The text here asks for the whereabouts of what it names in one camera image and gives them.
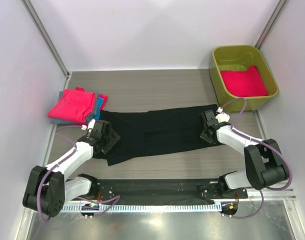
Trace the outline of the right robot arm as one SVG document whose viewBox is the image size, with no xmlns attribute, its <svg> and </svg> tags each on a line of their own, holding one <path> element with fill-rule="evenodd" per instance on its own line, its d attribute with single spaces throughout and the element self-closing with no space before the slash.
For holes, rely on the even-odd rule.
<svg viewBox="0 0 305 240">
<path fill-rule="evenodd" d="M 228 123 L 230 117 L 224 112 L 207 110 L 199 117 L 203 125 L 201 139 L 211 145 L 227 145 L 244 157 L 244 171 L 219 177 L 217 187 L 222 197 L 229 198 L 243 188 L 262 190 L 291 180 L 291 171 L 275 140 L 255 138 L 237 130 Z"/>
</svg>

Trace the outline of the black t-shirt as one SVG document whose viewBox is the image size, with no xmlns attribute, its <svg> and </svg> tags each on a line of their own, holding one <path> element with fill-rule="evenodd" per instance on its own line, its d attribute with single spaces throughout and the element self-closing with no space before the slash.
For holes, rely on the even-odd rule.
<svg viewBox="0 0 305 240">
<path fill-rule="evenodd" d="M 101 111 L 101 120 L 110 122 L 120 140 L 106 154 L 95 153 L 109 166 L 127 160 L 193 151 L 211 147 L 200 135 L 204 129 L 200 114 L 216 112 L 216 104 L 147 112 Z"/>
</svg>

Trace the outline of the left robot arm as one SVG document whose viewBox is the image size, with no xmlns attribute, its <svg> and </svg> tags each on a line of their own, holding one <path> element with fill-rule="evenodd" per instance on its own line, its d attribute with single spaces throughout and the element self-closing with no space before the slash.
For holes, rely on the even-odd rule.
<svg viewBox="0 0 305 240">
<path fill-rule="evenodd" d="M 121 137 L 105 120 L 91 120 L 82 127 L 86 134 L 73 147 L 46 166 L 35 166 L 29 175 L 22 199 L 25 208 L 53 218 L 64 204 L 74 199 L 95 199 L 99 193 L 98 180 L 87 174 L 69 177 L 82 164 L 99 154 L 107 154 Z"/>
</svg>

